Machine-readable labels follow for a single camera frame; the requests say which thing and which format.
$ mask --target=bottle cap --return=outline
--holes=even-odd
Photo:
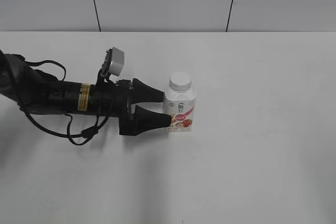
[[[191,77],[185,72],[173,73],[170,76],[169,86],[178,92],[187,91],[191,87]]]

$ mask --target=bottle label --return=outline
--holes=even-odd
[[[193,127],[194,109],[195,99],[187,101],[171,101],[165,97],[163,113],[172,117],[172,123],[167,127],[167,131],[191,131]]]

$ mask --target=white table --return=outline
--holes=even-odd
[[[0,97],[1,223],[336,222],[336,33],[0,33],[5,53],[75,82],[94,83],[113,46],[122,79],[164,89],[190,73],[194,131],[124,137],[111,119],[75,147]]]

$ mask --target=yellow label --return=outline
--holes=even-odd
[[[78,98],[78,110],[87,111],[89,103],[90,84],[84,84],[80,86],[80,93]]]

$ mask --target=white wall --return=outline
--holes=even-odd
[[[231,0],[96,0],[102,31],[225,31]],[[228,31],[336,31],[336,0],[234,0]],[[93,0],[0,0],[0,31],[98,31]]]
[[[231,0],[96,0],[104,31],[223,31]]]
[[[229,31],[336,31],[336,0],[235,0]]]
[[[0,30],[98,31],[92,0],[0,0]]]

